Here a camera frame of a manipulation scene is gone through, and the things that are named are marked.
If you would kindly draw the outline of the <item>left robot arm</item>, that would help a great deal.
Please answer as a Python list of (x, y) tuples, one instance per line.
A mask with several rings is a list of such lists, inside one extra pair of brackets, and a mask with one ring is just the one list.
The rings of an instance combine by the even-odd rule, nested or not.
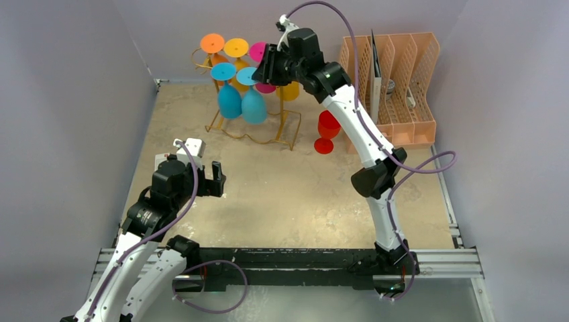
[(177, 235), (151, 269), (141, 276), (171, 224), (191, 199), (220, 197), (226, 176), (220, 162), (211, 163), (213, 177), (205, 167), (194, 171), (189, 160), (170, 154), (152, 175), (152, 184), (128, 211), (112, 259), (84, 305), (63, 321), (139, 321), (156, 297), (178, 273), (192, 274), (200, 265), (199, 244)]

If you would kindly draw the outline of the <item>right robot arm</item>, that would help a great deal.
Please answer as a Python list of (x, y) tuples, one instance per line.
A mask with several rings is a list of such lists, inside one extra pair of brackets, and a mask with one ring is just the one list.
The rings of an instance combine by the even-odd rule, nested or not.
[(373, 124), (346, 71), (337, 62), (325, 61), (312, 29), (293, 26), (279, 30), (282, 32), (279, 42), (266, 45), (253, 79), (274, 86), (298, 82), (334, 116), (362, 163), (362, 169), (352, 175), (351, 182), (370, 209), (378, 267), (392, 273), (403, 263), (415, 266), (416, 259), (398, 230), (394, 210), (395, 177), (407, 158), (406, 151), (395, 148)]

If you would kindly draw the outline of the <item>red wine glass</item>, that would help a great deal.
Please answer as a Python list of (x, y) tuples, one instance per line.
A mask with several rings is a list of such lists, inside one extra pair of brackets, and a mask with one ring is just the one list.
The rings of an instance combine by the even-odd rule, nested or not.
[(319, 138), (314, 142), (315, 151), (319, 154), (329, 154), (334, 149), (333, 139), (339, 134), (341, 126), (330, 111), (319, 114), (317, 131)]

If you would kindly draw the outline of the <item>light blue wine glass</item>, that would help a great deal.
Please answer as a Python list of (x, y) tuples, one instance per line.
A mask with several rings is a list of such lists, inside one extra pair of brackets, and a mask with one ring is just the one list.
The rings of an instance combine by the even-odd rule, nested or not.
[(252, 125), (265, 122), (268, 115), (265, 100), (255, 88), (257, 81), (252, 78), (255, 71), (255, 67), (249, 66), (236, 74), (237, 81), (248, 87), (242, 98), (242, 116), (247, 123)]

